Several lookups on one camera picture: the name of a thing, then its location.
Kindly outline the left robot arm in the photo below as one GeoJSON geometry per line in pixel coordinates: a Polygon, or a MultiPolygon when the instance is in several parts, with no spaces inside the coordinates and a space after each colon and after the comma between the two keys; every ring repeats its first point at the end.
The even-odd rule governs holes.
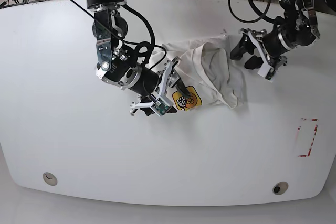
{"type": "Polygon", "coordinates": [[[277,70],[287,64],[285,53],[297,47],[307,47],[320,39],[316,11],[312,0],[278,0],[284,10],[283,16],[270,18],[267,16],[269,6],[261,12],[253,0],[248,0],[258,18],[273,25],[272,31],[255,31],[241,29],[242,38],[230,52],[230,59],[239,61],[244,54],[251,57],[245,62],[245,69],[258,71],[258,74],[272,81],[277,70]]]}

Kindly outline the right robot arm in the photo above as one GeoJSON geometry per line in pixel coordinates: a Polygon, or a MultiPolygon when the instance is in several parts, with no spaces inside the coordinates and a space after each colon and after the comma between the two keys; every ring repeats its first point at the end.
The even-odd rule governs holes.
{"type": "Polygon", "coordinates": [[[191,93],[175,70],[178,58],[168,60],[163,70],[154,72],[146,65],[152,56],[155,43],[153,29],[147,19],[127,5],[127,0],[86,0],[87,9],[93,12],[93,34],[97,40],[97,77],[110,85],[129,89],[138,95],[137,102],[131,104],[130,113],[143,111],[147,116],[164,116],[176,113],[174,103],[167,97],[168,88],[177,90],[186,98],[191,93]],[[127,42],[128,24],[121,17],[123,7],[140,18],[150,35],[149,41],[127,42]]]}

